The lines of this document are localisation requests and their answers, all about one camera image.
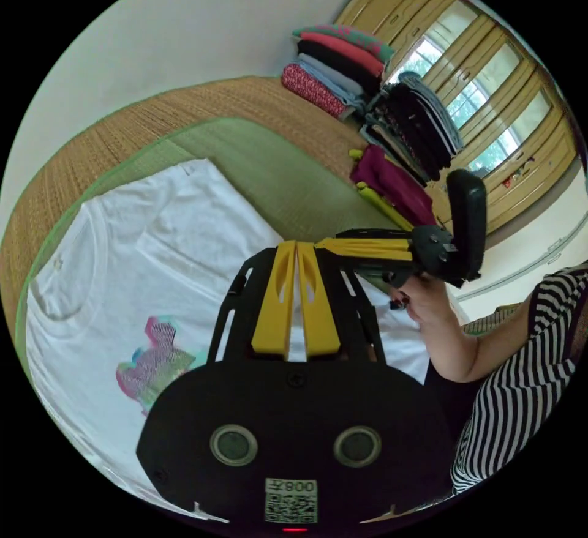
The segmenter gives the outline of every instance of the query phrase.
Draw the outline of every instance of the black and white striped clothing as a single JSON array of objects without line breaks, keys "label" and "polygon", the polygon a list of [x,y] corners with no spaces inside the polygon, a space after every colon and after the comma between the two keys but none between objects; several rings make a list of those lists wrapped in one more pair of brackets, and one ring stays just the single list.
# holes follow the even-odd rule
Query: black and white striped clothing
[{"label": "black and white striped clothing", "polygon": [[534,289],[528,341],[480,386],[459,438],[454,495],[507,464],[549,416],[575,370],[571,338],[587,294],[588,261]]}]

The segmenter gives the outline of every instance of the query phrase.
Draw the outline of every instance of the woven straw mat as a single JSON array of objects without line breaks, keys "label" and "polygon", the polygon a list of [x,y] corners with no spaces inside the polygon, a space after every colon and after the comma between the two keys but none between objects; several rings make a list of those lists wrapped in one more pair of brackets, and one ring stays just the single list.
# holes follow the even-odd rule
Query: woven straw mat
[{"label": "woven straw mat", "polygon": [[13,339],[20,291],[63,213],[101,175],[142,147],[218,117],[265,126],[347,182],[352,169],[349,149],[366,145],[350,127],[284,89],[277,78],[244,77],[174,89],[103,118],[47,162],[12,212],[0,247],[0,294]]}]

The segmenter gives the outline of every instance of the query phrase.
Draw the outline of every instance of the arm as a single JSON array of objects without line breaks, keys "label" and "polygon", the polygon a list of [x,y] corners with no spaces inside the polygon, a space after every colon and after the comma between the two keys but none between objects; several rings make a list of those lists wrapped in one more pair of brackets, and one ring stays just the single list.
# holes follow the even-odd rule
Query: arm
[{"label": "arm", "polygon": [[465,334],[457,317],[421,324],[431,362],[444,378],[457,383],[476,381],[502,365],[527,341],[528,297],[494,330],[476,337]]},{"label": "arm", "polygon": [[431,362],[444,378],[457,383],[491,373],[527,341],[530,296],[510,318],[480,337],[465,334],[447,298],[444,282],[412,277],[402,292],[408,295],[410,316],[420,323]]}]

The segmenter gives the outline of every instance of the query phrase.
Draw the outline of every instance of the stack of folded clothes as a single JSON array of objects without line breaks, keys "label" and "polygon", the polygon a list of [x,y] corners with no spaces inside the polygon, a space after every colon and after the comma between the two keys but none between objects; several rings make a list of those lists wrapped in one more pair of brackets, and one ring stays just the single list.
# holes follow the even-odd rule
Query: stack of folded clothes
[{"label": "stack of folded clothes", "polygon": [[356,164],[351,173],[360,195],[403,230],[435,225],[432,200],[409,173],[376,144],[364,151],[351,150]]},{"label": "stack of folded clothes", "polygon": [[360,133],[423,187],[438,181],[440,170],[464,147],[447,109],[414,72],[383,86],[367,106]]},{"label": "stack of folded clothes", "polygon": [[284,87],[340,120],[363,115],[394,50],[348,26],[310,26],[293,36],[298,55],[282,72]]}]

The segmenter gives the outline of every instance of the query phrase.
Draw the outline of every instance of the qr code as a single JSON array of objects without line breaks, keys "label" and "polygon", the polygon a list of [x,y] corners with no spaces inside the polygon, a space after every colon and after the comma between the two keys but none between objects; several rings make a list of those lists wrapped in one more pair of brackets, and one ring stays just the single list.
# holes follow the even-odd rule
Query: qr code
[{"label": "qr code", "polygon": [[318,521],[316,482],[266,480],[265,521],[312,524]]}]

